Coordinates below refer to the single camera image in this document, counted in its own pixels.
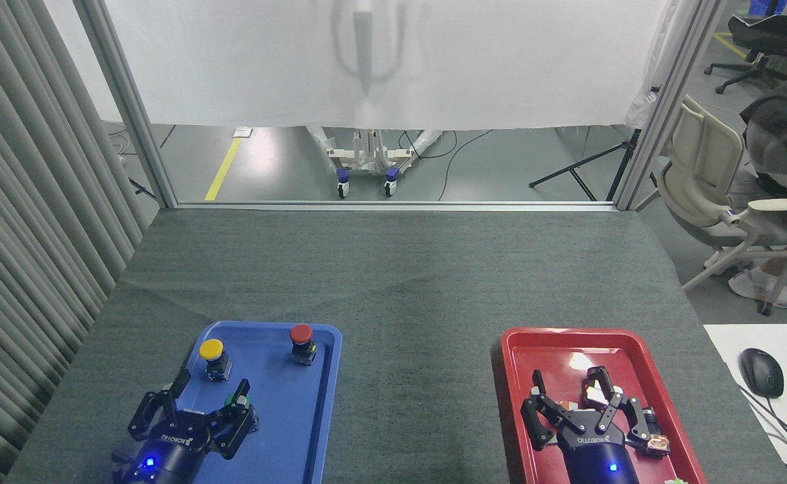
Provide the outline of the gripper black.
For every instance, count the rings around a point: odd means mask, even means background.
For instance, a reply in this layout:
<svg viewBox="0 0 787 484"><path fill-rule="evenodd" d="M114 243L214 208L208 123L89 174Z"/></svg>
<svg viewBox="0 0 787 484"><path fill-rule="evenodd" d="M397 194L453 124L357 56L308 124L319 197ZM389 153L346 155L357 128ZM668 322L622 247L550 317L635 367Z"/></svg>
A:
<svg viewBox="0 0 787 484"><path fill-rule="evenodd" d="M558 403L546 393L540 370L532 371L532 386L520 407L532 448L558 445L571 483L636 483L638 475L626 448L646 446L653 437L639 399L630 398L612 383L605 366L587 370L584 403ZM608 432L620 410L628 422L627 435Z"/></svg>
<svg viewBox="0 0 787 484"><path fill-rule="evenodd" d="M129 423L129 434L142 442L135 456L119 465L120 483L191 483L210 451L231 460L259 418L249 399L251 383L243 378L223 407L208 416L201 411L177 411L176 399L190 382L182 368L169 388L147 392ZM153 425L154 416L159 420Z"/></svg>

